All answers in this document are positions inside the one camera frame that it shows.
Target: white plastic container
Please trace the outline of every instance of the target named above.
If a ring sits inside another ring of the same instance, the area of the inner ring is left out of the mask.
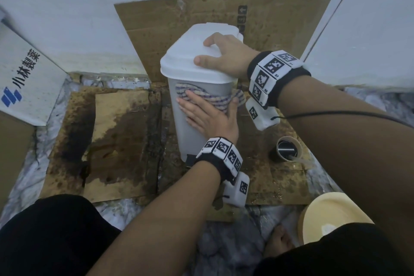
[[[203,41],[215,32],[234,35],[243,41],[243,35],[235,26],[224,23],[195,24],[167,50],[160,61],[161,73],[168,78],[179,150],[184,162],[187,160],[187,155],[197,155],[207,140],[185,121],[185,114],[176,101],[178,97],[176,84],[189,83],[213,95],[226,96],[231,93],[233,82],[236,81],[235,78],[222,72],[201,68],[193,62],[194,57],[198,55],[221,56],[216,45],[210,47],[203,45]]]

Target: leg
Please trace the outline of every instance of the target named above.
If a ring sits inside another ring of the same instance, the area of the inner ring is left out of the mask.
[[[85,275],[120,232],[81,196],[40,199],[0,230],[0,271]]]
[[[351,223],[339,227],[318,242],[289,249],[276,227],[277,257],[259,263],[254,275],[411,275],[381,230],[373,224]]]

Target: left hand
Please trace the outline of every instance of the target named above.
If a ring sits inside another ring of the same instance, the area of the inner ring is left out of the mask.
[[[236,144],[238,140],[236,119],[238,99],[234,98],[230,102],[226,115],[190,90],[187,90],[186,93],[195,104],[182,98],[177,98],[177,102],[180,109],[187,115],[188,124],[196,128],[207,139],[221,136]]]

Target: container lid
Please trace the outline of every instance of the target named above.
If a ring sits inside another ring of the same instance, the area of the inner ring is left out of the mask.
[[[235,81],[235,78],[216,70],[201,68],[194,64],[194,57],[209,55],[220,57],[217,45],[206,47],[204,40],[211,34],[219,32],[223,35],[234,35],[243,41],[238,28],[225,23],[195,24],[185,32],[161,58],[161,73],[171,79],[224,84]]]

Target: striped rag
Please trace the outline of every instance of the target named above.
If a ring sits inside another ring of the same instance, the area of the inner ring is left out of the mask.
[[[227,106],[229,105],[229,103],[234,97],[238,98],[239,107],[246,102],[246,98],[244,97],[244,93],[242,92],[242,90],[233,89],[230,95],[216,96],[216,95],[210,94],[205,89],[200,88],[196,85],[192,85],[188,83],[177,83],[176,84],[176,92],[178,96],[190,102],[191,100],[185,93],[186,90],[190,90],[194,92],[196,95],[201,96],[206,101],[208,101],[210,104],[212,104],[214,107],[216,107],[218,110],[221,110],[224,113],[227,112]]]

